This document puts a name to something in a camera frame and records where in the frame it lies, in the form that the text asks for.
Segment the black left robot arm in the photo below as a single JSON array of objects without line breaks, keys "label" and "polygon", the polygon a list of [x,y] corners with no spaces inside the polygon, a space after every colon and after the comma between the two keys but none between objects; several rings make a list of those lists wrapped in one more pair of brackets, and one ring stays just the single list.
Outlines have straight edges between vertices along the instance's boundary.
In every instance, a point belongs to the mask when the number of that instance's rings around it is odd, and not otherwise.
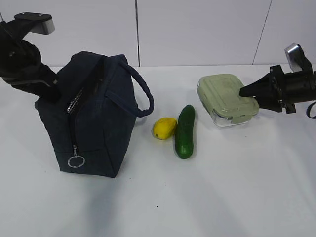
[{"label": "black left robot arm", "polygon": [[47,23],[22,19],[0,23],[0,77],[15,89],[55,103],[61,97],[57,75],[42,63],[38,48],[24,40],[29,32],[49,34]]}]

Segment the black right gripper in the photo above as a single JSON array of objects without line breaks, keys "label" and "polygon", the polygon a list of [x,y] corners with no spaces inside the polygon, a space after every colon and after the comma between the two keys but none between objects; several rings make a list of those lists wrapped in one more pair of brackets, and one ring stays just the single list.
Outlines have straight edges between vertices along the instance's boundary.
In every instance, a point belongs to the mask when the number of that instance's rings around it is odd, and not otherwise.
[{"label": "black right gripper", "polygon": [[266,74],[256,82],[239,90],[241,97],[256,97],[260,109],[288,114],[296,112],[296,103],[316,99],[316,73],[299,71],[284,73],[280,65],[270,67]]}]

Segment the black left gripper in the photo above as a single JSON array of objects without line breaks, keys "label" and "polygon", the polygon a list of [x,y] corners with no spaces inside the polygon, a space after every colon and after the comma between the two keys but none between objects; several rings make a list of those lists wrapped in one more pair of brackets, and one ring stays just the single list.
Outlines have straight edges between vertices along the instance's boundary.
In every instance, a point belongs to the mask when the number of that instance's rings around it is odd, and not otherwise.
[{"label": "black left gripper", "polygon": [[11,87],[34,94],[46,101],[58,101],[58,76],[41,61],[39,50],[23,41],[26,54],[12,50],[4,57],[4,82]]}]

